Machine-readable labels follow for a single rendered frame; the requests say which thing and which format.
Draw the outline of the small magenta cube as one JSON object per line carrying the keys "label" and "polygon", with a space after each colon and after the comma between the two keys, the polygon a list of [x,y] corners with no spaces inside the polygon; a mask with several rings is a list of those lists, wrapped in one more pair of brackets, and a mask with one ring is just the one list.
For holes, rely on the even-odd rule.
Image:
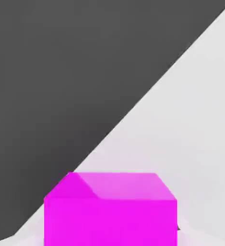
{"label": "small magenta cube", "polygon": [[44,198],[44,246],[178,246],[177,232],[155,173],[70,172]]}

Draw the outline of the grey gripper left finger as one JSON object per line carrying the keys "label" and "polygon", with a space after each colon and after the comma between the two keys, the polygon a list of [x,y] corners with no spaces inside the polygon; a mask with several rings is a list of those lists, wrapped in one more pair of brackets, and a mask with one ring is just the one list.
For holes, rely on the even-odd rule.
{"label": "grey gripper left finger", "polygon": [[18,239],[18,246],[44,246],[44,229],[25,228],[18,232]]}

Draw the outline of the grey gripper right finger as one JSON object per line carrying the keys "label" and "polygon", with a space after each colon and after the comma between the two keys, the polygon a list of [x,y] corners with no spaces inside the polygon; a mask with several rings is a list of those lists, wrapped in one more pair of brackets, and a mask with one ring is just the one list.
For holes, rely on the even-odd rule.
{"label": "grey gripper right finger", "polygon": [[178,230],[178,246],[200,246],[201,232],[192,229],[188,224],[182,224]]}

